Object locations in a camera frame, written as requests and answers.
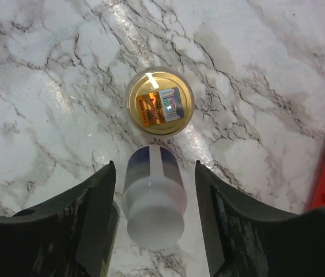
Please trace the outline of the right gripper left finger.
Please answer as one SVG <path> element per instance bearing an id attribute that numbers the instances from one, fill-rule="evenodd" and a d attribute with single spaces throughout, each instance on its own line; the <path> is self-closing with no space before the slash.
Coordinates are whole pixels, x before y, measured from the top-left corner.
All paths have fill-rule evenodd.
<path id="1" fill-rule="evenodd" d="M 106 276 L 115 182 L 109 163 L 47 201 L 0 216 L 0 276 Z"/>

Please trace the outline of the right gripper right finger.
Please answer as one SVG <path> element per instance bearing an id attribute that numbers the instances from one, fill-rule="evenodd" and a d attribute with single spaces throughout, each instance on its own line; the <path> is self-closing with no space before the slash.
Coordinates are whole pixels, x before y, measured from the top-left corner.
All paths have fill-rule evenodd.
<path id="1" fill-rule="evenodd" d="M 210 276 L 325 276 L 325 207 L 282 211 L 200 162 L 195 186 Z"/>

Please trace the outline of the white pill bottle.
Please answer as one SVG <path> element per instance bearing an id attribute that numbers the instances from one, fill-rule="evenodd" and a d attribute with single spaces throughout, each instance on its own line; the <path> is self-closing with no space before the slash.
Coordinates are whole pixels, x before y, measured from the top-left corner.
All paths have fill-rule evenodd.
<path id="1" fill-rule="evenodd" d="M 136 150 L 127 164 L 122 200 L 130 238 L 150 250 L 170 247 L 183 235 L 186 207 L 174 154 L 156 144 Z"/>

